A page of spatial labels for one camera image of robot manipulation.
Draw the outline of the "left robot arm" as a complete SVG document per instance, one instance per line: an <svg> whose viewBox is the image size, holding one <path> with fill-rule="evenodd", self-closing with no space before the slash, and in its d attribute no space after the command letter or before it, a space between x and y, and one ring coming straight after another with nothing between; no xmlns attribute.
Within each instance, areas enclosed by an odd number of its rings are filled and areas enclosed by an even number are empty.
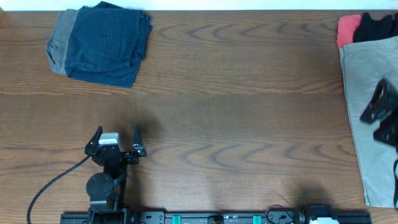
<svg viewBox="0 0 398 224"><path fill-rule="evenodd" d="M122 150L118 133L104 133L99 126L85 146L85 154L103 168L86 184L90 197L88 223L139 223L139 215L124 204L127 167L147 155L138 125L134 125L131 151Z"/></svg>

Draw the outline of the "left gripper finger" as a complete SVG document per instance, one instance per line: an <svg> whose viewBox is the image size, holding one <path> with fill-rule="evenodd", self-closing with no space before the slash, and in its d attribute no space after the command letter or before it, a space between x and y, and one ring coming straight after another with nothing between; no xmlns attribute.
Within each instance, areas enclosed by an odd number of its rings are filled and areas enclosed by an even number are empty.
<svg viewBox="0 0 398 224"><path fill-rule="evenodd" d="M101 145L99 144L100 137L103 133L103 128L102 126L98 126L98 129L96 130L95 134L93 137L89 140L87 145L85 146L85 154L96 154L97 151L101 148Z"/></svg>
<svg viewBox="0 0 398 224"><path fill-rule="evenodd" d="M139 134L138 124L134 125L133 147L134 147L138 157L146 157L147 156L146 148L145 148L144 143Z"/></svg>

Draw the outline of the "navy blue shorts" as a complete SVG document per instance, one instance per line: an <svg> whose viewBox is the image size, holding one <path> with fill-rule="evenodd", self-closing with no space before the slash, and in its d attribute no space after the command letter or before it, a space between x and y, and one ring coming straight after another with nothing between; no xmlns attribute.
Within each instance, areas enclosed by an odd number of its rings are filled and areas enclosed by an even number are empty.
<svg viewBox="0 0 398 224"><path fill-rule="evenodd" d="M142 10L101 1L82 7L68 40L65 71L69 78L132 88L153 29Z"/></svg>

